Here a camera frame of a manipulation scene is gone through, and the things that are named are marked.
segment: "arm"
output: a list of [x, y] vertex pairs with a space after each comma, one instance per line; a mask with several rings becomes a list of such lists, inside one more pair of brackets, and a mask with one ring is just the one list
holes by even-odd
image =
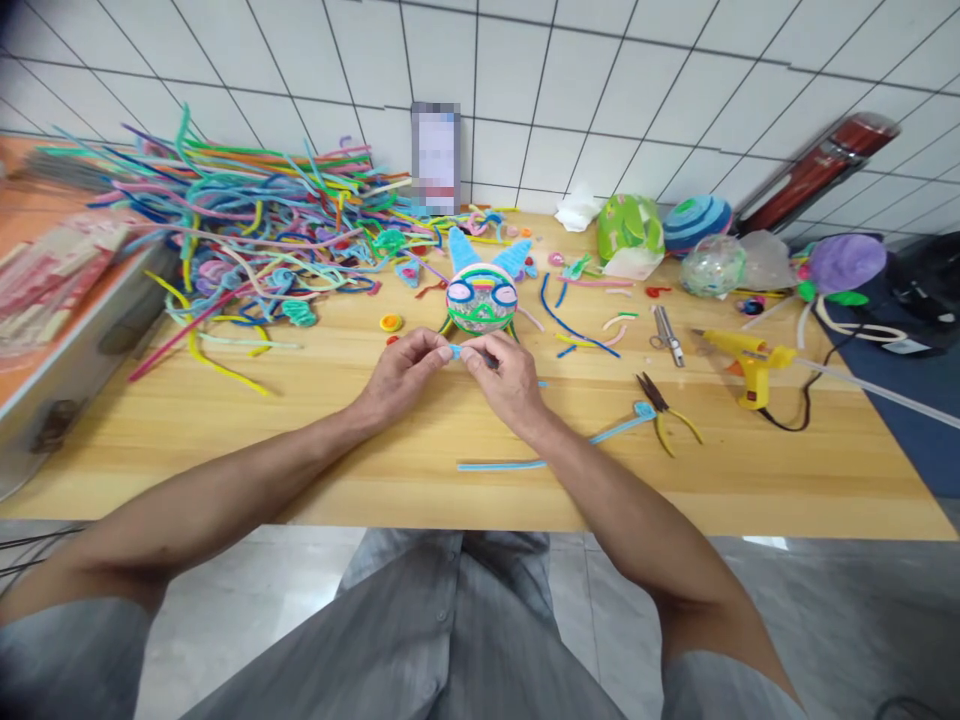
[[494, 412], [547, 462], [620, 574], [653, 598], [664, 666], [684, 652], [710, 650], [758, 670], [799, 702], [760, 613], [700, 531], [547, 409], [530, 353], [502, 333], [464, 345], [460, 357]]
[[0, 602], [0, 625], [71, 600], [126, 597], [156, 613], [167, 584], [269, 522], [335, 460], [416, 404], [451, 358], [420, 328], [389, 345], [349, 407], [150, 488], [55, 552]]

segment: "pliers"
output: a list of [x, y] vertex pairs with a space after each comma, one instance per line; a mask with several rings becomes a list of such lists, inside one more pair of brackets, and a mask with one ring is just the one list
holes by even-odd
[[660, 390], [653, 384], [653, 380], [650, 379], [649, 375], [643, 373], [643, 377], [640, 377], [640, 375], [634, 374], [634, 377], [637, 378], [637, 382], [640, 383], [640, 388], [647, 396], [650, 404], [653, 405], [653, 409], [657, 411], [657, 419], [653, 421], [653, 426], [657, 429], [657, 438], [659, 438], [660, 444], [663, 445], [663, 449], [667, 451], [667, 455], [672, 458], [676, 457], [673, 453], [673, 448], [670, 447], [667, 433], [663, 429], [663, 416], [666, 413], [670, 413], [675, 418], [679, 418], [684, 425], [690, 428], [690, 432], [693, 433], [697, 442], [703, 445], [703, 436], [700, 434], [700, 431], [697, 430], [697, 426], [690, 422], [684, 415], [681, 415], [676, 410], [672, 410], [670, 406], [667, 405], [666, 400], [663, 399], [663, 395], [660, 394]]

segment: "forearm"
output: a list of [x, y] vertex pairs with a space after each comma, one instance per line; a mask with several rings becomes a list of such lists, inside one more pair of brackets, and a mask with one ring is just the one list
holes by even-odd
[[171, 477], [121, 506], [63, 550], [170, 578], [269, 522], [371, 426], [347, 408]]
[[743, 597], [713, 546], [660, 493], [553, 413], [527, 427], [521, 437], [553, 470], [624, 577], [660, 600]]

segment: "person's right hand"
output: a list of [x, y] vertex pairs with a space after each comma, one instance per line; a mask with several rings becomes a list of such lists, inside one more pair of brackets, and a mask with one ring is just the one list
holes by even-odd
[[[496, 360], [498, 366], [487, 365], [481, 352]], [[502, 330], [467, 340], [460, 359], [497, 417], [520, 437], [549, 414], [540, 397], [533, 355]]]

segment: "floor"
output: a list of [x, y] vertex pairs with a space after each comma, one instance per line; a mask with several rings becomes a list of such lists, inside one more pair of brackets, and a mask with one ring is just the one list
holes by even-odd
[[[945, 508], [960, 525], [960, 501]], [[48, 527], [3, 522], [0, 540]], [[328, 603], [362, 534], [265, 526], [174, 582], [147, 647], [136, 720], [179, 717]], [[811, 718], [869, 720], [901, 694], [960, 717], [960, 544], [713, 542], [757, 602]], [[0, 567], [13, 562], [0, 555]], [[628, 718], [658, 718], [649, 598], [590, 534], [554, 535], [550, 569], [564, 642]]]

